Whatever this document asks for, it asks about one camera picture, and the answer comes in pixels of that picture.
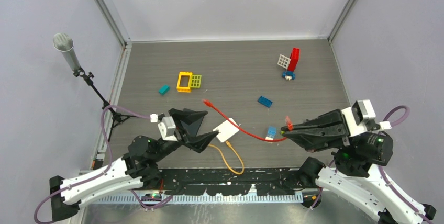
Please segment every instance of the white wall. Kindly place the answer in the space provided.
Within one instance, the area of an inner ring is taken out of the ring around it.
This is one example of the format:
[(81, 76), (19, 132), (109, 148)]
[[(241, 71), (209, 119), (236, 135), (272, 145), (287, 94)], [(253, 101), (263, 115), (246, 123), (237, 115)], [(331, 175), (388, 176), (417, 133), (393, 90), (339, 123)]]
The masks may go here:
[(113, 0), (132, 41), (327, 37), (347, 0)]
[[(0, 223), (33, 223), (49, 178), (88, 167), (101, 112), (99, 98), (54, 49), (53, 35), (74, 39), (104, 96), (121, 48), (94, 0), (1, 0), (0, 7)], [(49, 203), (39, 217), (51, 220)]]
[(387, 171), (436, 207), (434, 223), (444, 223), (443, 18), (444, 0), (357, 0), (334, 40), (352, 101), (371, 99), (379, 119), (396, 105), (411, 107), (390, 131), (396, 142)]

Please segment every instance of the microphone stand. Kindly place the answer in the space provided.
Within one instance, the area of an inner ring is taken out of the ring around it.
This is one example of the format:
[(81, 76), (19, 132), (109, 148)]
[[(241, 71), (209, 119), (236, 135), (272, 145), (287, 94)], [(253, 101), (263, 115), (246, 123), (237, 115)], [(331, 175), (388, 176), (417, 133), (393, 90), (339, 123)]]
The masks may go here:
[[(87, 83), (88, 86), (90, 86), (95, 93), (100, 97), (100, 99), (103, 102), (103, 107), (102, 109), (105, 109), (105, 107), (107, 107), (108, 105), (110, 105), (110, 103), (100, 94), (100, 92), (97, 90), (97, 88), (94, 86), (94, 82), (92, 80), (92, 78), (94, 77), (94, 75), (89, 72), (88, 75), (86, 75), (85, 71), (80, 67), (78, 70), (74, 71), (73, 75), (75, 77), (82, 77), (83, 80)], [(127, 119), (134, 117), (133, 115), (123, 115), (121, 113), (116, 112), (114, 109), (109, 108), (108, 109), (111, 114), (113, 114), (113, 124), (111, 125), (111, 130), (109, 132), (109, 141), (111, 139), (111, 133), (112, 130), (117, 127), (118, 125), (123, 124)]]

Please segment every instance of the gray tabletop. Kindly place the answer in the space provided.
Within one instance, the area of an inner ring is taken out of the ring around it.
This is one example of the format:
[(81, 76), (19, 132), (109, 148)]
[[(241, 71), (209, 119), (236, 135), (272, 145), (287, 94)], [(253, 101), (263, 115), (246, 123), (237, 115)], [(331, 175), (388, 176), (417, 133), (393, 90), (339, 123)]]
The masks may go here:
[[(280, 54), (290, 56), (301, 49), (296, 80), (281, 78), (277, 65)], [(179, 72), (202, 75), (202, 86), (191, 93), (176, 90)], [(158, 90), (165, 84), (170, 91)], [(271, 101), (271, 108), (257, 102), (259, 96)], [(140, 114), (167, 113), (169, 109), (208, 110), (200, 133), (212, 131), (224, 119), (202, 103), (209, 99), (228, 117), (261, 137), (269, 126), (280, 128), (289, 116), (293, 123), (312, 119), (348, 102), (338, 68), (327, 40), (231, 41), (135, 43), (132, 46), (119, 105)], [(111, 146), (118, 157), (137, 135), (159, 138), (156, 124), (130, 119), (117, 127)], [(329, 151), (307, 153), (292, 141), (266, 143), (241, 132), (230, 139), (246, 167), (299, 167), (308, 156), (327, 163)], [(226, 145), (213, 140), (228, 162), (239, 161)], [(162, 168), (225, 167), (220, 154), (208, 148), (198, 154), (185, 147), (159, 162)]]

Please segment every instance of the white lego window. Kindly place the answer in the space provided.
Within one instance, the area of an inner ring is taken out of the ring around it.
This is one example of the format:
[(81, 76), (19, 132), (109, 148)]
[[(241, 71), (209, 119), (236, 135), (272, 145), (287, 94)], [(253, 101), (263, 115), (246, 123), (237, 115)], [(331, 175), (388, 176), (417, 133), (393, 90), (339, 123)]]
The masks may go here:
[(288, 57), (286, 57), (286, 56), (284, 56), (284, 55), (280, 55), (279, 56), (279, 60), (277, 61), (277, 64), (280, 66), (280, 67), (284, 67), (284, 68), (288, 68), (288, 65), (290, 64), (290, 58), (288, 58)]

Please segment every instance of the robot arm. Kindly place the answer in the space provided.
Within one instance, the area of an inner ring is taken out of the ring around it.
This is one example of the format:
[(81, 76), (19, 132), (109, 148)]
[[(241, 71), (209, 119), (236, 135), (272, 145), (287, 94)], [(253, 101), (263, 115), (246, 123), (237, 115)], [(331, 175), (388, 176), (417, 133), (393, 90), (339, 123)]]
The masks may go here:
[[(52, 220), (68, 219), (77, 214), (80, 208), (123, 190), (155, 187), (162, 179), (157, 162), (182, 145), (200, 153), (219, 134), (213, 131), (197, 136), (206, 111), (171, 109), (169, 114), (159, 117), (161, 122), (158, 127), (162, 138), (135, 137), (128, 146), (128, 153), (115, 160), (106, 173), (103, 167), (74, 178), (51, 178), (52, 193), (61, 188), (70, 188), (51, 198)], [(88, 181), (101, 173), (102, 176)], [(72, 184), (81, 181), (87, 182), (71, 188)]]
[[(393, 139), (372, 131), (390, 129), (389, 122), (375, 122), (369, 100), (356, 101), (343, 110), (333, 110), (300, 125), (281, 128), (282, 135), (307, 151), (337, 148), (332, 152), (339, 172), (315, 158), (308, 158), (296, 177), (304, 186), (317, 185), (348, 200), (373, 220), (382, 224), (418, 224), (420, 215), (433, 220), (436, 210), (408, 196), (379, 166), (386, 166), (393, 155)], [(392, 185), (418, 212), (414, 212), (389, 187)]]

